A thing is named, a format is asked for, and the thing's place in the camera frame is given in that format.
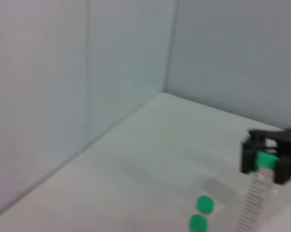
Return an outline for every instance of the green circle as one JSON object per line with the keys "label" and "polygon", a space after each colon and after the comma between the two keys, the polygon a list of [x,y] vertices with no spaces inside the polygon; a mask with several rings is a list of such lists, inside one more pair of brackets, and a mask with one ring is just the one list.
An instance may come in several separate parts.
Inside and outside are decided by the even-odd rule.
{"label": "green circle", "polygon": [[204,216],[195,214],[189,220],[190,232],[206,232],[208,229],[208,221]]}
{"label": "green circle", "polygon": [[197,200],[197,210],[202,214],[211,214],[214,209],[214,201],[207,196],[201,196]]}

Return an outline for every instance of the white wall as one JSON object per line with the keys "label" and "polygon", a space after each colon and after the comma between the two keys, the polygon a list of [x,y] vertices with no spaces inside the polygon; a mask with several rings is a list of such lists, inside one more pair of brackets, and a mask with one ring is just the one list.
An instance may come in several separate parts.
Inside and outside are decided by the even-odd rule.
{"label": "white wall", "polygon": [[0,210],[162,90],[172,13],[172,0],[0,0]]}
{"label": "white wall", "polygon": [[180,0],[168,92],[291,125],[291,0]]}
{"label": "white wall", "polygon": [[91,138],[162,91],[174,3],[91,1]]}

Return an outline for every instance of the white table surface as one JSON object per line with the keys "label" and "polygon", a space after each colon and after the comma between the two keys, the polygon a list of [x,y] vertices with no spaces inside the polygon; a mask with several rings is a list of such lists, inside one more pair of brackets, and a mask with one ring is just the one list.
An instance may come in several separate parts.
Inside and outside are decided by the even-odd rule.
{"label": "white table surface", "polygon": [[[274,129],[159,94],[2,214],[0,232],[187,232],[202,194],[216,202],[209,231],[233,231],[251,128]],[[266,211],[260,231],[291,232],[291,183]]]}

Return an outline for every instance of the green dot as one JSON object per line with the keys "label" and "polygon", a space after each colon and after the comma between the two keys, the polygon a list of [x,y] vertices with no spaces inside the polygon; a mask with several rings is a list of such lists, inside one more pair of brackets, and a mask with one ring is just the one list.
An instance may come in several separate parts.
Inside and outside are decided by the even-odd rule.
{"label": "green dot", "polygon": [[190,232],[206,232],[208,229],[208,221],[204,216],[195,214],[189,220]]}
{"label": "green dot", "polygon": [[196,208],[202,214],[211,214],[214,209],[214,202],[210,197],[201,196],[197,200]]}

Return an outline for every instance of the white floor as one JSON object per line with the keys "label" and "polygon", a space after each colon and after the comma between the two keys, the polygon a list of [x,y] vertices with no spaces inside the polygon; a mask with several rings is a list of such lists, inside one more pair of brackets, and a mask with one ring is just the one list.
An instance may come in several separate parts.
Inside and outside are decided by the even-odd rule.
{"label": "white floor", "polygon": [[[247,129],[273,129],[160,94],[0,216],[0,232],[187,232],[198,196],[210,232],[231,232],[249,177]],[[291,232],[291,183],[276,187],[263,232]]]}

